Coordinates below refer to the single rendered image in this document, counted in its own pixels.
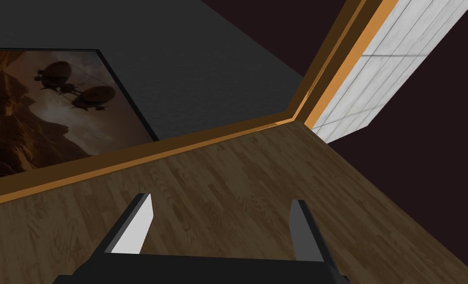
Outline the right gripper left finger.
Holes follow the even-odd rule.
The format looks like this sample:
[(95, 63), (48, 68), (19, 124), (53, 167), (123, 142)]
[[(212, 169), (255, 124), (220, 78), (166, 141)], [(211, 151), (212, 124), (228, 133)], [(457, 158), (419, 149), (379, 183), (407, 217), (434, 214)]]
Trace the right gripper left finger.
[(99, 252), (139, 254), (153, 217), (151, 195), (138, 193), (99, 244)]

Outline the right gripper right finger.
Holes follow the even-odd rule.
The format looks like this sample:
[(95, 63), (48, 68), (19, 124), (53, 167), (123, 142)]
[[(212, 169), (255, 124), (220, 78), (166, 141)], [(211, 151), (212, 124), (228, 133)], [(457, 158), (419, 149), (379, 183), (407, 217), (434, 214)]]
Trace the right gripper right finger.
[(334, 262), (325, 239), (304, 200), (292, 200), (289, 228), (297, 261)]

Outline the framed airship picture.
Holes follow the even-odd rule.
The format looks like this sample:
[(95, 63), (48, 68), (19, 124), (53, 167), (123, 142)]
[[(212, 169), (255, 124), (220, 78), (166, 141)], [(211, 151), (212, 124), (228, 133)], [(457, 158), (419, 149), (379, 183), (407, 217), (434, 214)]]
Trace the framed airship picture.
[(157, 140), (99, 50), (0, 49), (0, 178)]

